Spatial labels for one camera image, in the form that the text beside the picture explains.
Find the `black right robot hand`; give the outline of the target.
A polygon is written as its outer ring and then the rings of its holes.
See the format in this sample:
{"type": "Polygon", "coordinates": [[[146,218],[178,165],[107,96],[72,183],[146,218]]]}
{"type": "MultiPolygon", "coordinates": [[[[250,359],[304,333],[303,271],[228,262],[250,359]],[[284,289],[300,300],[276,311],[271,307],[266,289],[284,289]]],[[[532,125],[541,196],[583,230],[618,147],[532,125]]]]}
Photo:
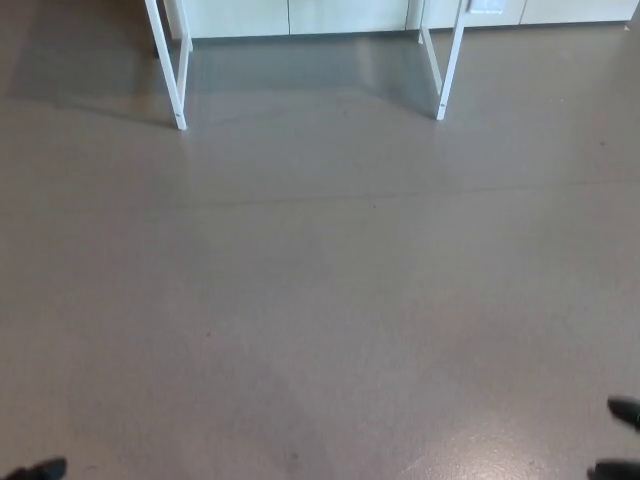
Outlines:
{"type": "MultiPolygon", "coordinates": [[[[639,400],[628,396],[610,396],[607,407],[611,416],[639,433],[639,400]]],[[[588,479],[639,480],[639,461],[630,459],[598,460],[587,472],[588,479]]]]}

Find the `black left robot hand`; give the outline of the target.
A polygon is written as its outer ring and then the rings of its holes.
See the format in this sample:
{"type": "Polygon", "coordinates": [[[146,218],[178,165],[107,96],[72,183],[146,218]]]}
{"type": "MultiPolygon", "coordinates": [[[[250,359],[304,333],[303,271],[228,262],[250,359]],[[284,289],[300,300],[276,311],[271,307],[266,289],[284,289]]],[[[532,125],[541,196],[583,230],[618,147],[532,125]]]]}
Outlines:
{"type": "Polygon", "coordinates": [[[65,457],[54,457],[30,466],[18,467],[1,480],[62,480],[67,473],[65,457]]]}

